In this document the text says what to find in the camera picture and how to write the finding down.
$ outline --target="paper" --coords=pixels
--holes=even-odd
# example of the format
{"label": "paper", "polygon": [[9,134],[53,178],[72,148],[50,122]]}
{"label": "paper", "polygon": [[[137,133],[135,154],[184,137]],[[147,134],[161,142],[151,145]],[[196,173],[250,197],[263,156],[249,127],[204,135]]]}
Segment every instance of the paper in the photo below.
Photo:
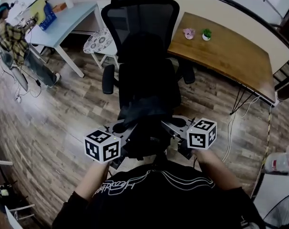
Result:
{"label": "paper", "polygon": [[37,0],[30,7],[30,12],[33,17],[35,16],[35,14],[38,13],[38,21],[37,21],[38,25],[41,24],[42,21],[45,19],[44,7],[45,7],[45,0]]}

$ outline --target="chair armrest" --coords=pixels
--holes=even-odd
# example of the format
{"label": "chair armrest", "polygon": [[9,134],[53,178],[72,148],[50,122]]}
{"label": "chair armrest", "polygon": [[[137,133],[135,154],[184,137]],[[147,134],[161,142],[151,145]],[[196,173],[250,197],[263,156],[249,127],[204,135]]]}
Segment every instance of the chair armrest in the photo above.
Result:
{"label": "chair armrest", "polygon": [[102,89],[104,94],[113,94],[114,92],[115,66],[107,65],[104,69],[102,78]]}

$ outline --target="forearm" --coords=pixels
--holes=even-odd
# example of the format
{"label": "forearm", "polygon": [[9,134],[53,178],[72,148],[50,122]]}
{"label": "forearm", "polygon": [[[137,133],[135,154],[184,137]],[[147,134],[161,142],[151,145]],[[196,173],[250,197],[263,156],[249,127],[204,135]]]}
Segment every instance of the forearm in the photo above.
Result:
{"label": "forearm", "polygon": [[202,171],[222,190],[241,187],[238,178],[225,166],[212,150],[194,150]]}
{"label": "forearm", "polygon": [[109,163],[99,164],[94,162],[87,171],[81,183],[75,189],[75,192],[82,198],[89,200],[100,188],[101,184],[107,178]]}

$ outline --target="pink toy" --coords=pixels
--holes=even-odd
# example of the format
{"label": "pink toy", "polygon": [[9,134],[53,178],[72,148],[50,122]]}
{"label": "pink toy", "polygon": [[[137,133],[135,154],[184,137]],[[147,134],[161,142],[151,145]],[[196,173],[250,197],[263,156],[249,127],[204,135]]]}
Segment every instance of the pink toy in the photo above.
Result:
{"label": "pink toy", "polygon": [[195,35],[195,29],[192,28],[183,29],[183,33],[185,38],[191,40]]}

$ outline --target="wooden desk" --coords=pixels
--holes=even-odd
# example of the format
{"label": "wooden desk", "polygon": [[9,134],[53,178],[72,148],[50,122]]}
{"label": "wooden desk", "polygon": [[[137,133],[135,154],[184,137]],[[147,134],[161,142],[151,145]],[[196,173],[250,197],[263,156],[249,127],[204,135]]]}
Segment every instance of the wooden desk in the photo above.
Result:
{"label": "wooden desk", "polygon": [[[195,29],[193,39],[185,38],[185,28]],[[208,42],[202,39],[202,30],[206,28],[212,32]],[[268,53],[222,25],[185,12],[168,53],[219,72],[275,102],[273,73]]]}

